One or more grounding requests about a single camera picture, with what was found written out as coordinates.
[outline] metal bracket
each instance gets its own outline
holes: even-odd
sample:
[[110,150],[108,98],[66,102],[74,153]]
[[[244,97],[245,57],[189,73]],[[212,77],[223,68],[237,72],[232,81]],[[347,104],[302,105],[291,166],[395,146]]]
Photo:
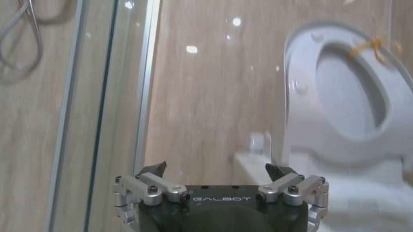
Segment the metal bracket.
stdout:
[[117,177],[113,184],[113,203],[116,207],[138,203],[148,206],[161,202],[161,191],[130,176]]
[[308,209],[307,231],[315,232],[319,221],[327,214],[328,183],[324,178],[312,175],[296,185],[291,185],[283,190],[283,201],[292,206],[300,205],[303,201],[312,205]]
[[171,202],[184,202],[188,200],[189,195],[184,185],[177,185],[168,182],[152,173],[140,174],[138,180],[141,180],[148,185],[157,186]]
[[114,215],[121,218],[121,224],[124,227],[130,226],[134,223],[134,209],[132,205],[114,206]]
[[296,173],[288,173],[271,184],[257,186],[257,199],[260,199],[264,203],[275,202],[279,194],[281,194],[281,191],[289,185],[295,185],[300,181],[302,176],[299,176]]

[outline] toilet seat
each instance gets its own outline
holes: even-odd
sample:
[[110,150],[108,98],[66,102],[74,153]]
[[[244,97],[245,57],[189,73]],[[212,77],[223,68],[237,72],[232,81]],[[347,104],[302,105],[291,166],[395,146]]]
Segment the toilet seat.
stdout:
[[413,82],[386,49],[386,64],[372,50],[348,58],[368,40],[338,23],[311,23],[288,37],[283,148],[339,165],[402,158],[413,172]]

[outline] beige tiled wall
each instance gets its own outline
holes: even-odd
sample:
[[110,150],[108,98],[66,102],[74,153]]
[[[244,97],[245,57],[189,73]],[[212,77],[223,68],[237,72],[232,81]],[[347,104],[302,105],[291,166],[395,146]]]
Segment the beige tiled wall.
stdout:
[[[64,77],[72,40],[74,0],[37,0],[44,54],[36,70],[21,75],[0,65],[0,231],[44,230]],[[0,1],[0,26],[17,1]],[[36,54],[28,24],[3,39],[10,60],[26,62]]]
[[387,38],[390,2],[164,0],[145,164],[165,160],[165,177],[180,183],[229,183],[231,158],[248,134],[283,123],[288,32],[308,21],[334,20]]
[[[398,41],[402,45],[403,53],[400,61],[413,73],[413,1],[411,0],[392,0],[391,11],[391,39]],[[413,185],[413,174],[404,175],[404,179]]]

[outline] metal frame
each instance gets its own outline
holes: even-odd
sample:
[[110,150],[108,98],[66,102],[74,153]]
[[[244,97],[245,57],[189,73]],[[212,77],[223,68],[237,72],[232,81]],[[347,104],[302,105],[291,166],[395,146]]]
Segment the metal frame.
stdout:
[[[81,48],[81,42],[84,34],[85,20],[89,0],[77,0],[76,13],[74,13],[74,25],[72,34],[72,43],[69,51],[69,62],[65,74],[64,94],[61,99],[61,109],[58,116],[58,128],[56,135],[56,146],[54,156],[52,165],[52,176],[49,183],[49,194],[48,194],[48,206],[46,216],[44,221],[44,231],[50,232],[53,230],[54,214],[56,214],[56,201],[57,201],[57,187],[60,182],[61,162],[64,156],[64,145],[66,139],[66,128],[70,112],[70,102],[73,97],[73,82],[77,70],[78,52]],[[133,166],[130,172],[137,172],[142,167],[144,158],[144,143],[146,135],[146,123],[148,123],[148,110],[149,110],[149,89],[150,89],[150,76],[152,76],[152,63],[154,54],[154,38],[157,31],[157,20],[158,20],[158,9],[160,0],[148,0],[146,4],[146,16],[144,25],[144,35],[141,44],[141,55],[140,55],[140,71],[138,76],[138,89],[140,100],[137,99],[138,106],[138,118],[137,118],[137,129],[136,129],[136,145],[134,145],[134,157]]]
[[64,143],[66,137],[68,118],[70,113],[70,102],[73,96],[73,81],[77,70],[77,58],[81,47],[81,35],[84,31],[84,15],[86,12],[89,0],[77,0],[76,13],[74,13],[74,25],[72,34],[72,43],[69,51],[69,62],[65,74],[64,93],[61,99],[60,117],[58,117],[58,129],[56,136],[54,156],[52,165],[52,176],[49,184],[48,204],[46,204],[46,216],[44,221],[44,231],[49,232],[53,228],[54,215],[56,215],[56,199],[57,199],[57,185],[60,182],[61,161],[64,153]]
[[146,126],[149,116],[149,91],[152,83],[152,64],[154,58],[158,12],[160,12],[160,0],[148,0],[142,44],[141,44],[142,49],[140,55],[138,86],[141,87],[141,89],[138,89],[137,91],[141,92],[141,96],[138,102],[140,110],[137,120],[137,137],[136,137],[132,175],[138,173],[140,169],[142,168],[142,162],[144,162],[144,149],[145,149]]

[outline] white toilet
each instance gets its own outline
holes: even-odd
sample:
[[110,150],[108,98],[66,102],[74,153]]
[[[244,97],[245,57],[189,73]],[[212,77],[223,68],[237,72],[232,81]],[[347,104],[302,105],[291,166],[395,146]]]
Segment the white toilet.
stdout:
[[[272,152],[330,183],[319,231],[413,231],[413,188],[402,180],[413,173],[413,80],[386,49],[384,63],[371,49],[348,56],[368,40],[316,22],[295,30],[284,48],[284,131]],[[268,156],[235,157],[253,184],[268,181],[255,171]]]

